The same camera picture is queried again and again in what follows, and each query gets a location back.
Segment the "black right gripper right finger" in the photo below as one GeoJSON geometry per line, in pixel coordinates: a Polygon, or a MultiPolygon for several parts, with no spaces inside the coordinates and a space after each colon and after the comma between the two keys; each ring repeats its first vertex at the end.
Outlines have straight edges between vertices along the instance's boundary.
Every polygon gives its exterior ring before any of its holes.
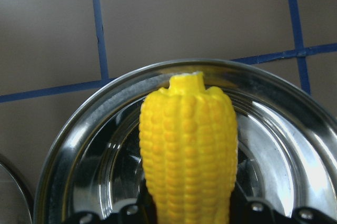
{"type": "Polygon", "coordinates": [[[247,197],[236,182],[230,198],[230,223],[274,223],[274,217],[266,202],[247,197]]]}

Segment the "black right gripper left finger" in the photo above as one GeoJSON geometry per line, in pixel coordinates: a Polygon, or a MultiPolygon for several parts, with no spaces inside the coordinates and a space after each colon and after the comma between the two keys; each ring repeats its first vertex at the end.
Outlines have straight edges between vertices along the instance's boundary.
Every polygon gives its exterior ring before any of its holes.
{"type": "Polygon", "coordinates": [[[158,223],[156,206],[144,180],[134,203],[125,204],[117,214],[117,223],[158,223]]]}

